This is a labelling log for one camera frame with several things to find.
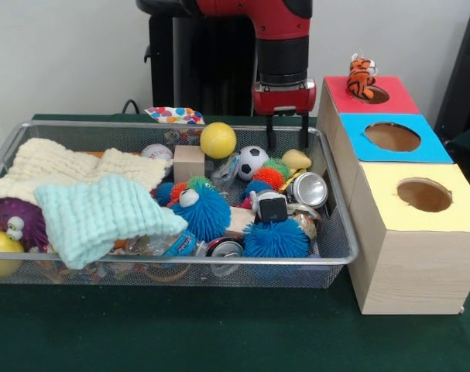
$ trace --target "yellow box lid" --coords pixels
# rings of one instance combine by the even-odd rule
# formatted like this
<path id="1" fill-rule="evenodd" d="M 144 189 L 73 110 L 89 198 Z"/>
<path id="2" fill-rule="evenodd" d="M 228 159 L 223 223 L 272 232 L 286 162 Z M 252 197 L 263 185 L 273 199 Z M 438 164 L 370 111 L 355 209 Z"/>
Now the yellow box lid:
<path id="1" fill-rule="evenodd" d="M 470 184 L 458 165 L 361 163 L 361 167 L 388 230 L 470 232 Z"/>

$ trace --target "white wall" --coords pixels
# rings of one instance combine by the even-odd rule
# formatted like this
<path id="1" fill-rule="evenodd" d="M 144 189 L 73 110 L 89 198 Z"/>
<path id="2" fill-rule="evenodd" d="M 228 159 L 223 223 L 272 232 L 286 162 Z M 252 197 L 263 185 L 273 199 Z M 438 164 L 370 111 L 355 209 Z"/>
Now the white wall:
<path id="1" fill-rule="evenodd" d="M 346 74 L 362 49 L 434 124 L 469 13 L 470 0 L 315 0 L 310 75 Z M 149 105 L 147 20 L 134 0 L 0 1 L 0 136 L 36 112 Z"/>
<path id="2" fill-rule="evenodd" d="M 0 1 L 0 123 L 152 101 L 148 16 L 134 0 Z"/>

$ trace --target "cream knitted cloth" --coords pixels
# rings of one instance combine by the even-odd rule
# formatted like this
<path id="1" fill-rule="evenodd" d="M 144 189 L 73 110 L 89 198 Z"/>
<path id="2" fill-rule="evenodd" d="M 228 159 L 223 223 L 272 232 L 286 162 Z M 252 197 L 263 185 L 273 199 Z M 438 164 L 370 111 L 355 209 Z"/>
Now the cream knitted cloth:
<path id="1" fill-rule="evenodd" d="M 119 174 L 153 190 L 171 162 L 122 153 L 104 152 L 101 159 L 75 153 L 49 139 L 30 139 L 20 146 L 8 173 L 0 178 L 0 198 L 18 198 L 38 205 L 33 192 L 44 184 L 72 185 L 96 182 L 107 174 Z"/>

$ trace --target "spiky toy ball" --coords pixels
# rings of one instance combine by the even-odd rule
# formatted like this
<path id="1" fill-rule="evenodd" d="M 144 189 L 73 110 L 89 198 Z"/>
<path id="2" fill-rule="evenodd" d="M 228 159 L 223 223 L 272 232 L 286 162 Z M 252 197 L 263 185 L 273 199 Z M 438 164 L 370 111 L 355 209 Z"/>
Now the spiky toy ball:
<path id="1" fill-rule="evenodd" d="M 253 175 L 253 179 L 264 181 L 271 185 L 273 190 L 279 190 L 284 185 L 284 176 L 274 168 L 262 167 Z"/>
<path id="2" fill-rule="evenodd" d="M 43 251 L 49 244 L 42 209 L 17 198 L 0 199 L 0 230 L 26 250 L 38 246 Z"/>
<path id="3" fill-rule="evenodd" d="M 245 227 L 244 256 L 300 258 L 308 255 L 309 241 L 293 219 Z"/>
<path id="4" fill-rule="evenodd" d="M 252 198 L 247 196 L 243 201 L 236 206 L 237 208 L 243 208 L 243 209 L 252 209 Z"/>
<path id="5" fill-rule="evenodd" d="M 245 191 L 243 191 L 242 199 L 246 199 L 248 196 L 250 196 L 250 191 L 255 191 L 257 193 L 257 192 L 261 192 L 265 190 L 272 190 L 272 189 L 273 187 L 267 182 L 257 181 L 257 180 L 250 181 L 249 184 L 247 184 Z"/>
<path id="6" fill-rule="evenodd" d="M 173 187 L 173 182 L 166 182 L 156 189 L 156 200 L 161 207 L 165 207 L 171 201 L 171 190 Z"/>
<path id="7" fill-rule="evenodd" d="M 186 182 L 180 182 L 178 184 L 175 184 L 173 188 L 171 189 L 170 193 L 170 203 L 168 203 L 168 207 L 170 207 L 173 204 L 178 203 L 180 200 L 180 194 L 188 188 L 188 185 Z"/>
<path id="8" fill-rule="evenodd" d="M 291 177 L 291 169 L 279 157 L 271 157 L 264 163 L 263 167 L 276 169 L 283 175 L 285 181 Z"/>
<path id="9" fill-rule="evenodd" d="M 214 188 L 212 181 L 203 176 L 194 176 L 187 182 L 188 188 L 193 188 L 194 190 L 197 190 L 197 188 L 202 188 L 203 186 L 207 186 L 207 184 L 210 188 Z"/>
<path id="10" fill-rule="evenodd" d="M 195 177 L 189 184 L 192 188 L 184 190 L 171 209 L 188 221 L 188 230 L 197 239 L 210 242 L 222 237 L 231 222 L 229 204 L 206 178 Z"/>

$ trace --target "blue box lid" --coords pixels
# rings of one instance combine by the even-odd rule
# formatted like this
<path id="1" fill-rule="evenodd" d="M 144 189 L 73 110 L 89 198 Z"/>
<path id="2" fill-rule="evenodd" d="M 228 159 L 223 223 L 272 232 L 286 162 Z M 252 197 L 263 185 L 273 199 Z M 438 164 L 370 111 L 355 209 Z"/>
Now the blue box lid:
<path id="1" fill-rule="evenodd" d="M 422 115 L 340 116 L 355 155 L 361 161 L 453 164 Z"/>

